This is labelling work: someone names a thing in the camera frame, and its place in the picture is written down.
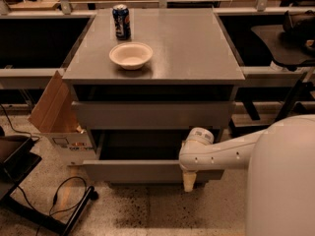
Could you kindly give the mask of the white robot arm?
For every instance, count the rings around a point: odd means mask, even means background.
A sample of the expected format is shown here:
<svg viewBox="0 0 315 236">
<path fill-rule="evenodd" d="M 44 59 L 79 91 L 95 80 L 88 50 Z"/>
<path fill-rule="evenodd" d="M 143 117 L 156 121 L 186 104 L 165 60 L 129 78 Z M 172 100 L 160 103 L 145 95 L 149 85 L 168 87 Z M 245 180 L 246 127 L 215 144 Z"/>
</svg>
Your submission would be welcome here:
<svg viewBox="0 0 315 236">
<path fill-rule="evenodd" d="M 195 128 L 179 164 L 187 192 L 199 171 L 248 168 L 246 236 L 315 236 L 314 114 L 217 144 L 211 132 Z"/>
</svg>

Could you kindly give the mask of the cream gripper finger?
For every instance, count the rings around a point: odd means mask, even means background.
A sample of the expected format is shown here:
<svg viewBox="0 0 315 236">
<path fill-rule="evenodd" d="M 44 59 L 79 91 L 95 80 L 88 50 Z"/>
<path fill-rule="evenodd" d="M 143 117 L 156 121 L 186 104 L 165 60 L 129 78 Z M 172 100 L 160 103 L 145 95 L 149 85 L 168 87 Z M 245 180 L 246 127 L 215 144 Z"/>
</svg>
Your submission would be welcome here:
<svg viewBox="0 0 315 236">
<path fill-rule="evenodd" d="M 187 193 L 192 192 L 194 189 L 196 178 L 197 178 L 197 173 L 196 172 L 183 172 L 182 177 L 183 177 L 184 191 Z"/>
</svg>

